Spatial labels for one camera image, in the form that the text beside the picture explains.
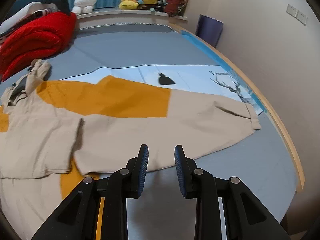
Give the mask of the beige and mustard hooded jacket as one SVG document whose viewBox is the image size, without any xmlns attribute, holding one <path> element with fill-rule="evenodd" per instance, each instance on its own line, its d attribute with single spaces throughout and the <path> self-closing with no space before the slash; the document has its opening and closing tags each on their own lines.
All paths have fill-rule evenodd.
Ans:
<svg viewBox="0 0 320 240">
<path fill-rule="evenodd" d="M 21 239 L 34 233 L 87 174 L 112 173 L 149 148 L 148 170 L 174 165 L 182 145 L 199 158 L 261 128 L 249 103 L 114 76 L 47 81 L 30 71 L 1 95 L 1 210 Z"/>
</svg>

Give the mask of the red folded quilt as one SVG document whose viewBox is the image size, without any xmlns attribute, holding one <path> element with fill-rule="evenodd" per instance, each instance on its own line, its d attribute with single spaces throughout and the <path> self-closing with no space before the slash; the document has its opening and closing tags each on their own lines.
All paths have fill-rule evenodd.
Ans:
<svg viewBox="0 0 320 240">
<path fill-rule="evenodd" d="M 1 80 L 29 67 L 34 59 L 46 59 L 66 49 L 76 20 L 74 13 L 54 12 L 14 31 L 1 45 Z"/>
</svg>

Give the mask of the purple bag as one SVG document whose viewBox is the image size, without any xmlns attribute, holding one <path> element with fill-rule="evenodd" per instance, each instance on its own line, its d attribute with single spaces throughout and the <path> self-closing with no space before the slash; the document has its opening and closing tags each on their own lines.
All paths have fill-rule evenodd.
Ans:
<svg viewBox="0 0 320 240">
<path fill-rule="evenodd" d="M 215 48 L 222 34 L 223 25 L 223 22 L 215 18 L 200 15 L 196 28 L 196 36 Z"/>
</svg>

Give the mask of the white folded bedding stack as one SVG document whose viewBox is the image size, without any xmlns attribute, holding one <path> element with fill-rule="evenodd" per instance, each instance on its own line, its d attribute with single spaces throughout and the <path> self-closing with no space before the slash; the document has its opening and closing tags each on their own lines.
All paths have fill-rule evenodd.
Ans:
<svg viewBox="0 0 320 240">
<path fill-rule="evenodd" d="M 50 4 L 43 4 L 41 2 L 31 2 L 14 15 L 10 16 L 7 20 L 2 22 L 1 24 L 1 34 L 8 31 L 11 27 L 16 25 L 21 20 L 27 18 L 28 16 L 32 15 L 37 11 L 41 12 L 56 12 L 57 6 L 53 3 Z"/>
</svg>

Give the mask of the white plush toy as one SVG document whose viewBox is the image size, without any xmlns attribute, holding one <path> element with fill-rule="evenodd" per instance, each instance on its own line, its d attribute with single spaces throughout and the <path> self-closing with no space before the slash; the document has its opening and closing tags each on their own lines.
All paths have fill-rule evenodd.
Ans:
<svg viewBox="0 0 320 240">
<path fill-rule="evenodd" d="M 97 0 L 75 0 L 72 13 L 76 15 L 89 14 L 93 11 Z"/>
</svg>

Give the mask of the dark red cushion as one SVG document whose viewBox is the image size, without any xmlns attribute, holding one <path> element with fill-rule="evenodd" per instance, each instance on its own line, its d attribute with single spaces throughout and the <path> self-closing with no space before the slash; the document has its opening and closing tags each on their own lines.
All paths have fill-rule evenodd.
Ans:
<svg viewBox="0 0 320 240">
<path fill-rule="evenodd" d="M 164 8 L 164 12 L 169 17 L 178 16 L 187 5 L 188 0 L 167 0 L 167 5 Z"/>
</svg>

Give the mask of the wooden bed frame edge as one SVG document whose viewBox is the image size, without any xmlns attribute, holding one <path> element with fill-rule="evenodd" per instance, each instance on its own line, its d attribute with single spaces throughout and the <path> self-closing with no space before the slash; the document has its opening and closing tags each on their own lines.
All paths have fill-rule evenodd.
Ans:
<svg viewBox="0 0 320 240">
<path fill-rule="evenodd" d="M 269 116 L 271 117 L 273 123 L 275 124 L 278 133 L 280 134 L 289 154 L 291 155 L 292 162 L 294 164 L 295 170 L 296 170 L 296 175 L 297 175 L 297 187 L 296 191 L 297 192 L 302 192 L 304 189 L 305 185 L 305 175 L 302 167 L 302 163 L 300 161 L 298 152 L 296 150 L 296 147 L 284 125 L 282 122 L 281 118 L 279 115 L 276 113 L 275 109 L 272 107 L 270 102 L 267 100 L 267 98 L 263 95 L 263 93 L 259 90 L 259 88 L 243 73 L 243 71 L 238 68 L 230 59 L 228 59 L 223 53 L 218 51 L 216 48 L 211 46 L 209 43 L 204 41 L 203 39 L 197 37 L 193 33 L 189 32 L 188 30 L 184 29 L 183 27 L 179 26 L 178 24 L 169 24 L 172 29 L 180 33 L 181 35 L 183 34 L 188 34 L 192 38 L 197 39 L 199 42 L 201 42 L 204 46 L 209 48 L 212 53 L 214 53 L 218 59 L 222 60 L 222 65 L 223 63 L 226 63 L 227 66 L 231 67 L 231 69 L 244 81 L 246 85 L 251 89 L 251 91 L 255 94 L 255 96 L 258 98 L 258 100 L 262 103 L 263 107 L 267 110 Z"/>
</svg>

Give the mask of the wall switch panel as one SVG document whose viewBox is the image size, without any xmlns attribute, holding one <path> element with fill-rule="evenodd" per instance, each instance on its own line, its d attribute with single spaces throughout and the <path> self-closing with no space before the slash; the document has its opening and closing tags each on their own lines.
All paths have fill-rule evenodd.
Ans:
<svg viewBox="0 0 320 240">
<path fill-rule="evenodd" d="M 295 7 L 288 4 L 286 12 L 289 15 L 291 15 L 292 17 L 296 18 L 303 25 L 306 25 L 306 23 L 308 21 L 308 17 L 304 13 L 302 13 L 301 11 L 297 10 Z"/>
</svg>

